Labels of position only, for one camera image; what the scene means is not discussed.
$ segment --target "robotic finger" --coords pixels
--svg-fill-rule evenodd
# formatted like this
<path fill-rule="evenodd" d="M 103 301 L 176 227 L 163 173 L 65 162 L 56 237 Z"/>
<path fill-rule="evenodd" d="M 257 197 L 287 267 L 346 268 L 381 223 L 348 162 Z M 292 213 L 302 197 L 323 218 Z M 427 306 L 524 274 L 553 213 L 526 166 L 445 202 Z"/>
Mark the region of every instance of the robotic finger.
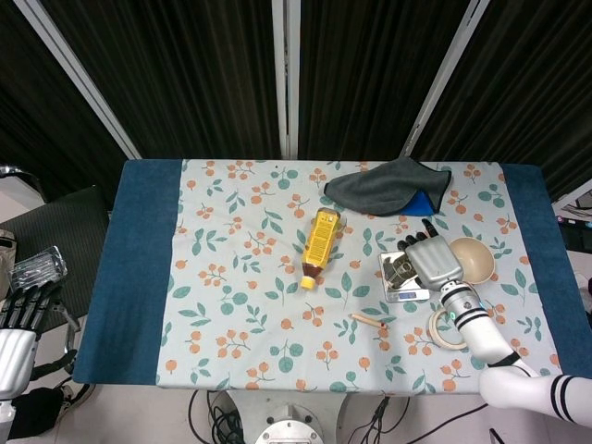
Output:
<path fill-rule="evenodd" d="M 422 223 L 424 224 L 424 227 L 427 230 L 427 234 L 429 234 L 430 238 L 435 238 L 438 235 L 438 232 L 428 219 L 422 219 Z"/>

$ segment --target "beige bowl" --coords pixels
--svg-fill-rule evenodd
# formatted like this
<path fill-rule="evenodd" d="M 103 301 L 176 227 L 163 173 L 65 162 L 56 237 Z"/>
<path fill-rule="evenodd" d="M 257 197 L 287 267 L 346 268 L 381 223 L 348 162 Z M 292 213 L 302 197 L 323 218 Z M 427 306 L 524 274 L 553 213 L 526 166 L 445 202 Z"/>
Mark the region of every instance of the beige bowl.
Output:
<path fill-rule="evenodd" d="M 489 248 L 474 238 L 453 240 L 450 249 L 459 260 L 469 284 L 482 284 L 491 278 L 496 269 L 496 261 Z"/>

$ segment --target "sauce bottle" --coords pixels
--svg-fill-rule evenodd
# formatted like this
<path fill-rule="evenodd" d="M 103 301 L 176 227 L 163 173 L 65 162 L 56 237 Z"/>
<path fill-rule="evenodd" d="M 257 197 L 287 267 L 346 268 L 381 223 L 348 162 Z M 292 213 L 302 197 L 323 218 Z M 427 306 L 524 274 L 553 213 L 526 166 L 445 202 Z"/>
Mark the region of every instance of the sauce bottle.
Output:
<path fill-rule="evenodd" d="M 330 208 L 319 208 L 316 212 L 316 219 L 302 255 L 304 276 L 300 285 L 304 289 L 312 290 L 315 287 L 315 278 L 327 266 L 340 218 L 339 212 Z"/>

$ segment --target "gray cloth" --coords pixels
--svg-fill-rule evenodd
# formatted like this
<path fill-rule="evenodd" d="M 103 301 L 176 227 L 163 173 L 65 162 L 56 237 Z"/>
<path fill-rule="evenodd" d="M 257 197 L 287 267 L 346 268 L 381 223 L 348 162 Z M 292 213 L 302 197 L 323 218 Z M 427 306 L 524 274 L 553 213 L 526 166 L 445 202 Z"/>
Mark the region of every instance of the gray cloth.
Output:
<path fill-rule="evenodd" d="M 450 171 L 436 171 L 410 157 L 400 157 L 370 171 L 332 179 L 325 195 L 362 214 L 391 216 L 412 204 L 405 214 L 430 215 L 439 211 L 450 177 Z"/>

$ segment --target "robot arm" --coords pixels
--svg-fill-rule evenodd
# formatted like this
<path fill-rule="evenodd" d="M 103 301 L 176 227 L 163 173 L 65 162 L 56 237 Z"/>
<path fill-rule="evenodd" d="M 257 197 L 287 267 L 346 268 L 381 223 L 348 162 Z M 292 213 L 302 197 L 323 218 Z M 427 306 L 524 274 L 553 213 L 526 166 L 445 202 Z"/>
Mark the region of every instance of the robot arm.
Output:
<path fill-rule="evenodd" d="M 487 364 L 479 378 L 479 392 L 500 408 L 522 408 L 582 426 L 592 427 L 589 400 L 592 380 L 574 376 L 539 376 L 522 361 L 501 336 L 475 289 L 462 282 L 463 269 L 432 224 L 423 219 L 424 233 L 407 236 L 404 250 L 418 277 L 430 290 L 440 291 L 440 302 L 477 359 Z"/>

